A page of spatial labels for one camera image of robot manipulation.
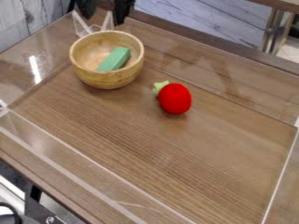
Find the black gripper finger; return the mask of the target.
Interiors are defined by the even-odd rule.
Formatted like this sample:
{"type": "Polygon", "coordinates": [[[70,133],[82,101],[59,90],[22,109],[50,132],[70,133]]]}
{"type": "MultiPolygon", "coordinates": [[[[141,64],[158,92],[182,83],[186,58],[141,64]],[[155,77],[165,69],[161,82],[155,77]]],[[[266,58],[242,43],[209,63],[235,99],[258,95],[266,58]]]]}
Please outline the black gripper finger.
{"type": "Polygon", "coordinates": [[[75,0],[81,14],[86,19],[91,19],[97,12],[97,0],[75,0]]]}
{"type": "Polygon", "coordinates": [[[115,25],[122,25],[126,21],[130,11],[135,7],[137,0],[115,0],[114,22],[115,25]]]}

